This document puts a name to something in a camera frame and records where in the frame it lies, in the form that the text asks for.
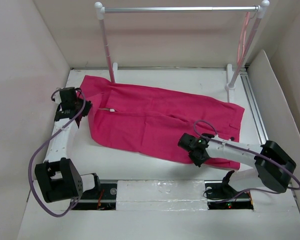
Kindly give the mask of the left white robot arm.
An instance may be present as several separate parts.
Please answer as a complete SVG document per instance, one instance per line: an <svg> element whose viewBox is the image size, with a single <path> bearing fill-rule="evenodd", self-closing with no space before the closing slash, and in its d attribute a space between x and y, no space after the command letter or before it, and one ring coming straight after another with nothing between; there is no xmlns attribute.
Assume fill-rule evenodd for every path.
<svg viewBox="0 0 300 240"><path fill-rule="evenodd" d="M101 183L96 173L80 175L71 160L74 139L92 103L80 88L56 90L51 99L57 104L52 139L48 140L45 159L34 168L43 199L47 203L80 197L97 198Z"/></svg>

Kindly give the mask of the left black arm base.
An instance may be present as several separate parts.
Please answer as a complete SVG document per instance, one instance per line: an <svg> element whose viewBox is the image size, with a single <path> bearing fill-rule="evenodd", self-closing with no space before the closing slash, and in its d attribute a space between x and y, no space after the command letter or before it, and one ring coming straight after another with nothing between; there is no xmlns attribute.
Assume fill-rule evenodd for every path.
<svg viewBox="0 0 300 240"><path fill-rule="evenodd" d="M96 173L81 175L83 194L72 208L77 211L116 210L118 181L100 180Z"/></svg>

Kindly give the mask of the pink trousers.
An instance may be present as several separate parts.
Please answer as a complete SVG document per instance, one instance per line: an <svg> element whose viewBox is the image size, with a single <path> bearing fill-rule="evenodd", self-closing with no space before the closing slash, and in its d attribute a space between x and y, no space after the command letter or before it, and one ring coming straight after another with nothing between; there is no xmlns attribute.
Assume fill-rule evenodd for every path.
<svg viewBox="0 0 300 240"><path fill-rule="evenodd" d="M80 88L92 104L90 135L104 147L191 164L188 153L178 146L185 133L218 133L226 140L240 140L245 110L233 103L89 75Z"/></svg>

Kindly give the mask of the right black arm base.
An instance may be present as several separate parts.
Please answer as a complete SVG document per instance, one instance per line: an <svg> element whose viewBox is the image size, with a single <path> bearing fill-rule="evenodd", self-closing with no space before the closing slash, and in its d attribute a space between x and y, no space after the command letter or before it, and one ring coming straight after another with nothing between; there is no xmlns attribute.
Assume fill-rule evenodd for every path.
<svg viewBox="0 0 300 240"><path fill-rule="evenodd" d="M208 210L253 210L254 206L249 193L239 192L229 185L234 170L229 171L221 182L206 181L202 196L207 199Z"/></svg>

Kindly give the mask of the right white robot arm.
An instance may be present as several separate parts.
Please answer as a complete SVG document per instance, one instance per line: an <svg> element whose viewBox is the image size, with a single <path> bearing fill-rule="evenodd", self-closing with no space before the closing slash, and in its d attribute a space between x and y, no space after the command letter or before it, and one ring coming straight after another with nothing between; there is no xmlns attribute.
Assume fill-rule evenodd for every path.
<svg viewBox="0 0 300 240"><path fill-rule="evenodd" d="M266 187L272 192L285 193L296 168L292 158L274 141L263 145L244 144L205 133L195 137L184 133L178 146L188 152L196 166L212 159L225 159L251 167L230 171L223 178L221 191L227 197L238 192Z"/></svg>

